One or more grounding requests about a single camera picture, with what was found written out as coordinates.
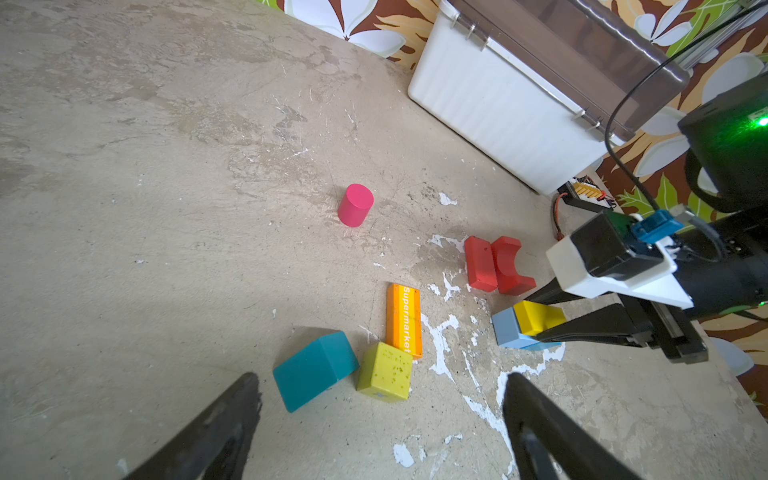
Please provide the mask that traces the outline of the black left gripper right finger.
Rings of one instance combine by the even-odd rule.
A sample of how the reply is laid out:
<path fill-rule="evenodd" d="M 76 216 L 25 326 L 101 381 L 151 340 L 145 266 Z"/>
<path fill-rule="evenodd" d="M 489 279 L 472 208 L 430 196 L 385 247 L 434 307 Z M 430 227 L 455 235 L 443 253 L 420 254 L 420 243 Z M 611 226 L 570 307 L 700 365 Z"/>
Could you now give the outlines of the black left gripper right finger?
<path fill-rule="evenodd" d="M 520 373 L 507 377 L 503 418 L 522 479 L 636 479 L 638 475 L 590 437 Z"/>

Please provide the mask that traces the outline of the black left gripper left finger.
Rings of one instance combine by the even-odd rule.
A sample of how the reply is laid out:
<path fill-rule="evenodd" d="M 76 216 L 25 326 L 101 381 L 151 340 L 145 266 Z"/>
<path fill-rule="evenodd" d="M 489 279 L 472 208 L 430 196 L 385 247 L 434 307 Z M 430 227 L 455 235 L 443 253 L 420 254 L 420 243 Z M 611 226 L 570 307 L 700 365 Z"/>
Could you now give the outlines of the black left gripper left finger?
<path fill-rule="evenodd" d="M 240 376 L 129 479 L 240 479 L 262 408 L 259 378 Z"/>

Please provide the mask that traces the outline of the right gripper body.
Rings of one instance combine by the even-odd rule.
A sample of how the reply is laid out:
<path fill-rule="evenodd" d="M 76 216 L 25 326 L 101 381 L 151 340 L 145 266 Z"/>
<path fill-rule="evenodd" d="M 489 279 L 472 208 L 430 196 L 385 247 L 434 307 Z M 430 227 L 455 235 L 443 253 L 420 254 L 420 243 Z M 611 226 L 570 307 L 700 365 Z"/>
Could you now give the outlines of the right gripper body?
<path fill-rule="evenodd" d="M 767 211 L 749 209 L 677 236 L 675 279 L 692 300 L 688 309 L 650 307 L 640 318 L 650 327 L 648 346 L 672 362 L 700 363 L 707 347 L 692 325 L 741 313 L 767 300 Z"/>

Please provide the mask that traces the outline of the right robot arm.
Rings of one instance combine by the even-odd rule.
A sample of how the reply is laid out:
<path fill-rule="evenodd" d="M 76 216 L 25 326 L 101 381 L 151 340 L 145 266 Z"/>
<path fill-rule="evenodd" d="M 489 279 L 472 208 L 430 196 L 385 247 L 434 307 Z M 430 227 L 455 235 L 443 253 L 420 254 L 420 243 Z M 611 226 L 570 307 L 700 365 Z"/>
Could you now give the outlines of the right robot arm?
<path fill-rule="evenodd" d="M 523 336 L 708 358 L 697 320 L 767 299 L 767 77 L 704 103 L 678 124 L 691 191 L 721 213 L 678 205 L 648 217 L 605 211 L 547 253 L 554 279 L 515 308 Z"/>

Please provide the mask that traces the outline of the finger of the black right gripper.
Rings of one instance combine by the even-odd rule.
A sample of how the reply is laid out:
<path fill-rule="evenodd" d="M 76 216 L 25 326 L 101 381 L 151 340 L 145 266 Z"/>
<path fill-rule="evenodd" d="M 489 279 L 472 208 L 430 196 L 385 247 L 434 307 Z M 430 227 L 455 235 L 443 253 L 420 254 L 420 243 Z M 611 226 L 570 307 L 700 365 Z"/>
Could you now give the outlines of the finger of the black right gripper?
<path fill-rule="evenodd" d="M 553 305 L 569 302 L 570 294 L 561 288 L 556 278 L 553 278 L 549 283 L 528 295 L 525 300 L 543 305 Z"/>
<path fill-rule="evenodd" d="M 638 345 L 635 337 L 645 332 L 645 314 L 638 308 L 611 304 L 544 330 L 535 339 L 542 343 L 591 342 Z"/>

